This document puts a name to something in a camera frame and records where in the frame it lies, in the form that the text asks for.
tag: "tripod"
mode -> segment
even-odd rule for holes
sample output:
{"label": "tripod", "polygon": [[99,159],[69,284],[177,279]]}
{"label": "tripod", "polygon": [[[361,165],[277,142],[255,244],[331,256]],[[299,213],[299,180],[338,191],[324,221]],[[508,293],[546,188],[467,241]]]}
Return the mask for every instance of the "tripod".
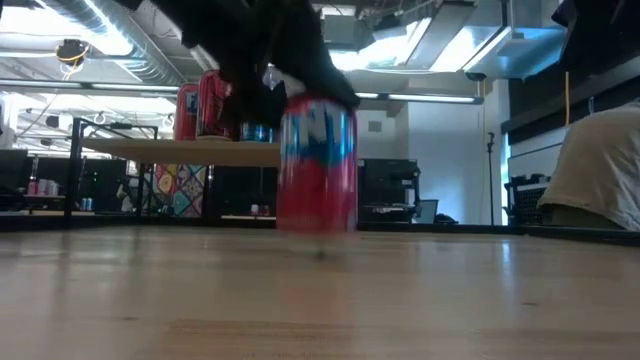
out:
{"label": "tripod", "polygon": [[491,214],[491,226],[495,225],[495,218],[493,215],[493,167],[491,165],[491,154],[493,153],[493,145],[495,142],[493,141],[496,137],[496,134],[493,132],[489,132],[489,142],[487,143],[487,154],[489,155],[489,213]]}

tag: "aluminum can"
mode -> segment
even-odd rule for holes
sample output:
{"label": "aluminum can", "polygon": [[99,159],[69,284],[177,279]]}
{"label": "aluminum can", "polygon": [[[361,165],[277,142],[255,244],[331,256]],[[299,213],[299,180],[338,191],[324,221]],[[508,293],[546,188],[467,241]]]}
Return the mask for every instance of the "aluminum can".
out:
{"label": "aluminum can", "polygon": [[278,228],[307,234],[355,230],[357,121],[353,112],[307,94],[289,99],[280,136]]}

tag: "shelf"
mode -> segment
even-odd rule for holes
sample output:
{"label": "shelf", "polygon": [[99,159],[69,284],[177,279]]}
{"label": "shelf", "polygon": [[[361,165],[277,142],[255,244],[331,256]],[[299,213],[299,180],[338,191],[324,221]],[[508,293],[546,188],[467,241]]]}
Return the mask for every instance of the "shelf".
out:
{"label": "shelf", "polygon": [[83,139],[82,146],[145,164],[280,166],[280,144],[208,140]]}

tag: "white wall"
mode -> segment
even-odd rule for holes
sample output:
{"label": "white wall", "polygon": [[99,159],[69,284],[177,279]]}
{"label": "white wall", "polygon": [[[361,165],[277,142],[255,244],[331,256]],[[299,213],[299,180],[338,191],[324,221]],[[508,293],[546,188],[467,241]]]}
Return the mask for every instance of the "white wall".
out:
{"label": "white wall", "polygon": [[[386,111],[360,110],[358,117],[358,158],[396,158],[396,125],[394,118],[388,118]],[[381,132],[370,132],[369,121],[379,121]]]}
{"label": "white wall", "polygon": [[438,199],[438,212],[461,224],[489,224],[487,132],[496,133],[493,162],[494,216],[501,221],[500,123],[507,119],[508,85],[496,81],[485,105],[410,103],[409,158],[422,171],[420,197]]}

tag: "soda can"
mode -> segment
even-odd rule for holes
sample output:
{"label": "soda can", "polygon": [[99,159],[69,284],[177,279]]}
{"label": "soda can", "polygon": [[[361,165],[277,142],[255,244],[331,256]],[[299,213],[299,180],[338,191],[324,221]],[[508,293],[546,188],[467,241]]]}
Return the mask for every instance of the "soda can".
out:
{"label": "soda can", "polygon": [[337,103],[301,94],[282,120],[278,228],[306,234],[355,230],[356,117]]}
{"label": "soda can", "polygon": [[231,85],[222,80],[217,71],[202,75],[198,90],[197,139],[231,139],[232,129],[219,122],[224,100],[231,93]]}
{"label": "soda can", "polygon": [[275,131],[269,127],[244,123],[240,128],[240,140],[273,143],[276,136]]}
{"label": "soda can", "polygon": [[198,84],[184,84],[178,91],[176,122],[173,130],[175,140],[195,140],[198,122]]}

